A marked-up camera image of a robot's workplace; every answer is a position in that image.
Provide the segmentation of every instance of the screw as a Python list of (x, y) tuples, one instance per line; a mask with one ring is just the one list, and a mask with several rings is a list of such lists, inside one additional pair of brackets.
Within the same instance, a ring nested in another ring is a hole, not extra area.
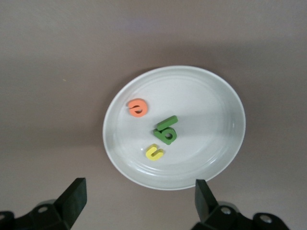
[(41, 207), (39, 210), (38, 210), (38, 212), (39, 213), (42, 213), (42, 212), (46, 212), (48, 210), (48, 207)]
[(263, 221), (263, 222), (266, 222), (268, 224), (271, 224), (272, 223), (272, 219), (271, 217), (267, 216), (267, 215), (261, 215), (260, 216), (260, 219)]
[(230, 209), (227, 208), (227, 207), (222, 207), (222, 208), (221, 208), (221, 211), (222, 211), (224, 214), (226, 214), (226, 215), (229, 215), (229, 214), (231, 213)]

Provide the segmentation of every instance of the orange letter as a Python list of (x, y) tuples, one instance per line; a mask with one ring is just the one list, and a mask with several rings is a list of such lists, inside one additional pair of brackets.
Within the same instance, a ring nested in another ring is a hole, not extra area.
[(129, 101), (128, 107), (130, 114), (135, 117), (144, 116), (148, 111), (146, 102), (141, 98)]

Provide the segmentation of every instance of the plate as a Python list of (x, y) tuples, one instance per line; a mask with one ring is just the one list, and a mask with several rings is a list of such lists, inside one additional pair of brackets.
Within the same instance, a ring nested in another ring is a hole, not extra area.
[[(128, 102), (141, 98), (142, 117), (130, 114)], [(171, 116), (177, 138), (167, 145), (156, 125)], [(168, 66), (146, 72), (115, 96), (104, 119), (103, 141), (113, 165), (145, 187), (179, 190), (195, 186), (224, 170), (238, 153), (245, 134), (243, 105), (222, 78), (192, 66)], [(152, 144), (163, 149), (156, 161), (146, 157)]]

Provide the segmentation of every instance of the beige surface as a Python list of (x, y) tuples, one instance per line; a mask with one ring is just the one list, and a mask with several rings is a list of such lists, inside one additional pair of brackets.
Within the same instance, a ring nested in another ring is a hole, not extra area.
[(190, 229), (194, 189), (129, 181), (101, 131), (127, 82), (193, 65), (228, 81), (246, 110), (240, 152), (209, 181), (216, 198), (305, 229), (306, 12), (305, 0), (2, 0), (0, 210), (23, 215), (86, 177), (88, 203), (73, 230)]

